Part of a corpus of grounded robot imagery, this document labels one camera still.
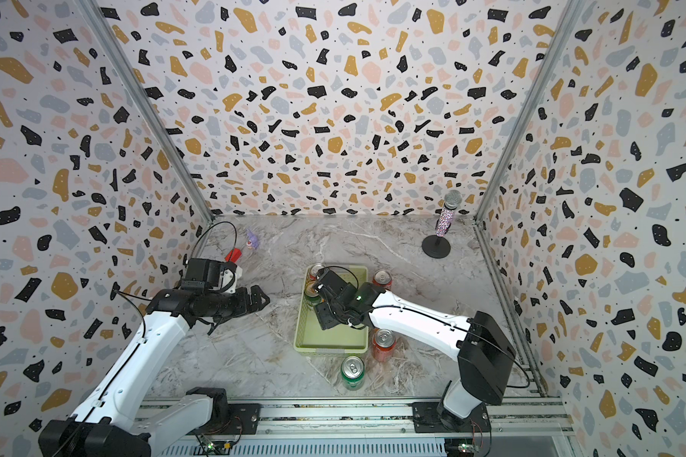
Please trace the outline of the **green herbal tea can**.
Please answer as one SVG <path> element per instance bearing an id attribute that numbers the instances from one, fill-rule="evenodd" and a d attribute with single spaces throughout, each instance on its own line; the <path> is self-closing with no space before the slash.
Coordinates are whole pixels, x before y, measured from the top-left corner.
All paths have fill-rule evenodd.
<path id="1" fill-rule="evenodd" d="M 314 309 L 315 306 L 321 303 L 322 298 L 314 287 L 314 281 L 308 281 L 306 283 L 305 289 L 303 291 L 303 301 L 304 304 L 310 308 Z"/>

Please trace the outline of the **red cola can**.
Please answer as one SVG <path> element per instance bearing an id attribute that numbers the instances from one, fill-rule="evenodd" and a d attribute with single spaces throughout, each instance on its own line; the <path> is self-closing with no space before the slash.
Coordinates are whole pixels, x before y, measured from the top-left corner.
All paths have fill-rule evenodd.
<path id="1" fill-rule="evenodd" d="M 322 274 L 325 272 L 325 266 L 322 264 L 314 264 L 310 267 L 309 277 L 312 280 L 318 280 Z"/>
<path id="2" fill-rule="evenodd" d="M 372 342 L 373 358 L 379 363 L 387 362 L 396 348 L 396 335 L 390 329 L 376 329 Z"/>
<path id="3" fill-rule="evenodd" d="M 390 289 L 392 289 L 393 277 L 388 270 L 378 270 L 373 275 L 373 282 L 387 291 L 390 291 Z"/>

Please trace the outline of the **green Sprite can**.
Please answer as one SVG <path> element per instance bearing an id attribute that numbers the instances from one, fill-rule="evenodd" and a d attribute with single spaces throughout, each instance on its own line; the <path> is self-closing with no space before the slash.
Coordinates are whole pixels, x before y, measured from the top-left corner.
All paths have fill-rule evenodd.
<path id="1" fill-rule="evenodd" d="M 347 357 L 341 364 L 340 375 L 345 388 L 358 390 L 363 386 L 365 380 L 363 360 L 354 355 Z"/>

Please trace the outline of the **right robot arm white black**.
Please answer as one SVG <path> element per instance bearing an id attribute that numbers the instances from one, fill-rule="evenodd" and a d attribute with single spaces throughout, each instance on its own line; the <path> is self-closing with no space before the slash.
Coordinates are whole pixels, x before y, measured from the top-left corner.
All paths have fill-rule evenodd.
<path id="1" fill-rule="evenodd" d="M 405 300 L 373 283 L 318 280 L 323 318 L 350 328 L 386 329 L 415 339 L 457 362 L 459 377 L 447 385 L 436 414 L 447 430 L 459 430 L 482 417 L 484 407 L 502 404 L 516 351 L 495 319 L 437 312 Z"/>

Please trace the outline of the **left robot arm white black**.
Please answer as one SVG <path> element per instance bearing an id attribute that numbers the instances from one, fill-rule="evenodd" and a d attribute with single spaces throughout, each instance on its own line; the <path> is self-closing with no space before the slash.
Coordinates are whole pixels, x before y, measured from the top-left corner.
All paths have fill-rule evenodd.
<path id="1" fill-rule="evenodd" d="M 138 333 L 96 389 L 64 420 L 51 420 L 38 444 L 45 456 L 157 456 L 195 431 L 224 431 L 234 419 L 225 390 L 193 388 L 147 421 L 136 415 L 160 369 L 198 323 L 216 328 L 263 310 L 261 287 L 234 293 L 163 289 L 150 302 Z"/>

